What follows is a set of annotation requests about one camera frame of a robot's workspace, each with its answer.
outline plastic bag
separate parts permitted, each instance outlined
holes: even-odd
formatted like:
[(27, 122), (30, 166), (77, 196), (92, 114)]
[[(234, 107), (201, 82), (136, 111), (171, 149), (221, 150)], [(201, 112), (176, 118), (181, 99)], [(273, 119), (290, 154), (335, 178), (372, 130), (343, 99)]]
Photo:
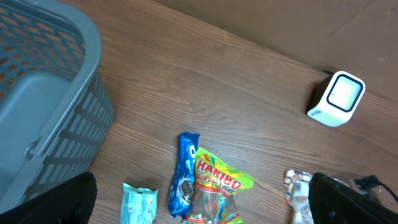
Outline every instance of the plastic bag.
[(308, 201), (312, 175), (308, 172), (288, 170), (285, 176), (286, 201), (293, 206), (292, 224), (313, 224)]
[(183, 223), (235, 223), (231, 222), (235, 220), (233, 216), (239, 214), (232, 195), (251, 188), (253, 183), (253, 177), (199, 147), (195, 159), (195, 196)]
[(135, 189), (123, 184), (121, 224), (152, 224), (156, 216), (157, 190)]
[(188, 132), (180, 135), (180, 153), (169, 197), (169, 212), (174, 218), (184, 217), (191, 205), (199, 136)]

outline wood grain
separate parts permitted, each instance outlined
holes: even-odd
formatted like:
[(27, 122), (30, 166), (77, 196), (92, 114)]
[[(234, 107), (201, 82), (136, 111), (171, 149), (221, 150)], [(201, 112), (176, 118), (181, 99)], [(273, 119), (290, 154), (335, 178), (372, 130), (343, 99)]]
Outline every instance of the wood grain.
[(282, 180), (291, 168), (343, 180), (376, 174), (398, 190), (398, 102), (367, 91), (348, 124), (328, 128), (305, 115), (322, 72), (154, 1), (66, 2), (101, 32), (99, 72), (116, 111), (90, 169), (91, 223), (119, 223), (123, 182), (159, 189), (155, 223), (180, 223), (167, 201), (184, 131), (255, 177), (236, 196), (246, 223), (289, 221)]
[(319, 70), (348, 71), (398, 100), (396, 0), (156, 1)]

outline laundry basket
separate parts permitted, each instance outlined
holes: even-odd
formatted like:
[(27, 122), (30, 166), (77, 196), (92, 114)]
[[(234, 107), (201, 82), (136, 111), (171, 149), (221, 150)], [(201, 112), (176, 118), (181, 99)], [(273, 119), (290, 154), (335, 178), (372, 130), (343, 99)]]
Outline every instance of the laundry basket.
[(78, 9), (0, 1), (0, 213), (88, 169), (114, 117), (100, 58)]

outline white device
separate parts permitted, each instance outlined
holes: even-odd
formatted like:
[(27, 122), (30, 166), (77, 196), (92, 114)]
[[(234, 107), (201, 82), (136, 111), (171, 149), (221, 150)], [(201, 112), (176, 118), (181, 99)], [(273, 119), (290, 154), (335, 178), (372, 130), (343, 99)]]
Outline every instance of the white device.
[(307, 115), (330, 127), (342, 125), (352, 117), (364, 92), (365, 83), (360, 78), (336, 72), (319, 83)]

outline oreo package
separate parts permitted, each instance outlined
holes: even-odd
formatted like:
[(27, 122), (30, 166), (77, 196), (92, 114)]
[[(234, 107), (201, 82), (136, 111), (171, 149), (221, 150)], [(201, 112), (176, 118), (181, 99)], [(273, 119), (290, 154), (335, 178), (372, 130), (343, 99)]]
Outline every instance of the oreo package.
[(195, 155), (199, 136), (188, 132), (180, 135), (180, 153), (169, 197), (169, 212), (174, 218), (177, 215), (184, 217), (193, 199)]

